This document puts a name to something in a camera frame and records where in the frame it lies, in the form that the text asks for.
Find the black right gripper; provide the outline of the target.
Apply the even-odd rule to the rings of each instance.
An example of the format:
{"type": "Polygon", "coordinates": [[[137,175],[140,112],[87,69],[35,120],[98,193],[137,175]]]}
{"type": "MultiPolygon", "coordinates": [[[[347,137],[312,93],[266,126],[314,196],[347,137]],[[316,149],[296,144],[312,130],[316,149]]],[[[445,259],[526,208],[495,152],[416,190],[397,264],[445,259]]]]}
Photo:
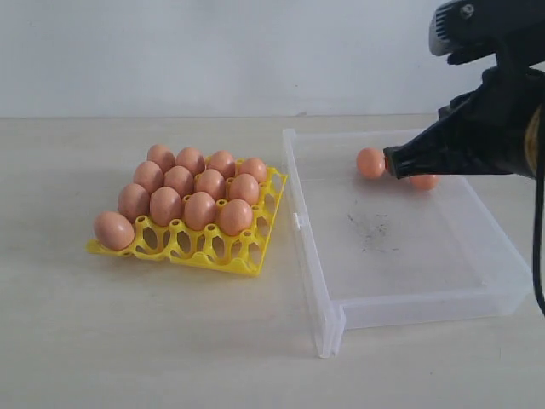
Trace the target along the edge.
{"type": "Polygon", "coordinates": [[[506,79],[486,70],[474,91],[438,110],[438,121],[405,144],[385,147],[388,172],[409,176],[508,175],[533,177],[525,133],[542,103],[544,72],[529,68],[506,79]]]}

